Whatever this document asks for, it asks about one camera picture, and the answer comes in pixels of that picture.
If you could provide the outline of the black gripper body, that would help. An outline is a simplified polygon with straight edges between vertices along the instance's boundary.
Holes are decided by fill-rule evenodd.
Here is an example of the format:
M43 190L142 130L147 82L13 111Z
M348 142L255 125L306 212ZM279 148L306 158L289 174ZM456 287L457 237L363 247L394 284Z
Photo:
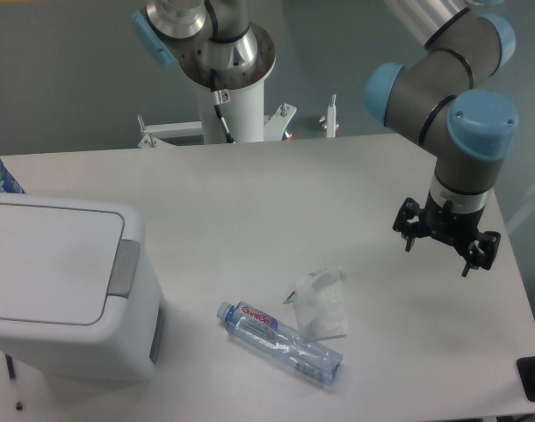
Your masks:
M471 240L485 207L486 193L455 194L441 198L429 192L425 204L427 237L453 247L462 256L463 244Z

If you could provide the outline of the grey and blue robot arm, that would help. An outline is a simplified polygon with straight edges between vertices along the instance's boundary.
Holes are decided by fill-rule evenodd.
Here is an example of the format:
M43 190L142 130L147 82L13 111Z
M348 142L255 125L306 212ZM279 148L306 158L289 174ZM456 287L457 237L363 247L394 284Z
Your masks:
M384 127L436 159L427 199L406 199L393 228L407 246L429 237L451 246L467 271L489 269L501 236L479 223L517 125L515 104L482 88L511 58L516 35L495 14L463 1L392 1L390 10L423 45L411 67L389 62L369 78L364 105Z

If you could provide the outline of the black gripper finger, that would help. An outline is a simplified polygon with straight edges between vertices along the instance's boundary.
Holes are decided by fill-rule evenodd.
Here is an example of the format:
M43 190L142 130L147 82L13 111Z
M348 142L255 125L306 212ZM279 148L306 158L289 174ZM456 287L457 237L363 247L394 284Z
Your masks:
M463 244L462 257L465 266L461 276L466 277L471 270L490 270L501 242L501 234L496 231L477 231L474 237Z
M427 237L426 212L412 198L402 203L395 217L393 230L406 242L405 251L411 251L416 239Z

